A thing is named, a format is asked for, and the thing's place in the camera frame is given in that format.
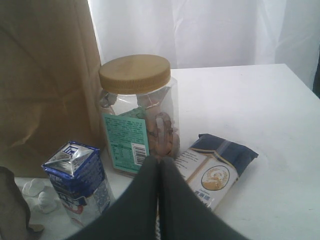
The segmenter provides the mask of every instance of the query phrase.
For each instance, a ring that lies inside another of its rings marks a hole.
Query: jar lid
[[[157,55],[124,56],[104,64],[100,70],[104,90],[114,94],[144,94],[170,80],[170,63]]]

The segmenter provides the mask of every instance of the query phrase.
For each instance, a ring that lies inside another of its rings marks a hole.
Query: green label
[[[107,113],[102,115],[113,166],[137,173],[149,155],[145,120]]]

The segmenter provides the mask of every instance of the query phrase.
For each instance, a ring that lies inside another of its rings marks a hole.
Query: table surface
[[[320,239],[320,100],[285,64],[171,74],[178,80],[181,151],[209,133],[259,154],[214,212],[252,240]],[[102,159],[118,198],[132,179],[116,174],[105,152]],[[49,214],[32,211],[31,222],[45,225],[42,240],[78,230],[61,205]]]

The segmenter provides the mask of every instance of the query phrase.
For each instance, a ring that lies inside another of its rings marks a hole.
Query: clear plastic jar
[[[113,167],[134,175],[145,157],[175,158],[180,149],[178,85],[168,60],[131,55],[100,71],[101,114]]]

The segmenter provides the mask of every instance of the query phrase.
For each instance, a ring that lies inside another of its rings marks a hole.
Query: paper bag
[[[67,141],[103,147],[100,66],[87,0],[1,0],[0,166],[46,177]]]

